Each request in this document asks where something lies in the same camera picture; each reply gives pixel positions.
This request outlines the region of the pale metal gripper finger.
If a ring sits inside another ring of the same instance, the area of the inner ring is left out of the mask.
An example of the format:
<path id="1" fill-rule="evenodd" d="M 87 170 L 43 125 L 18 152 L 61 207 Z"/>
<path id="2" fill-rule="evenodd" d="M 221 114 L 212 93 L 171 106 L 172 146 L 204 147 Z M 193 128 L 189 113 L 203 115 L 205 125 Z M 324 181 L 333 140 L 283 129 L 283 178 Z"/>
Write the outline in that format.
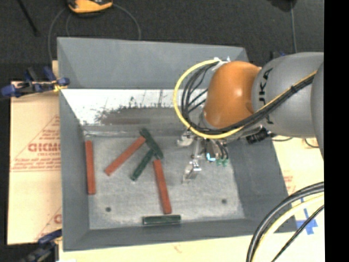
<path id="1" fill-rule="evenodd" d="M 198 174 L 201 172 L 201 162 L 197 159 L 193 159 L 191 162 L 192 168 L 190 171 L 190 179 L 193 180 L 195 179 Z"/>
<path id="2" fill-rule="evenodd" d="M 192 162 L 188 162 L 183 171 L 182 184 L 190 182 L 191 170 L 192 170 Z"/>

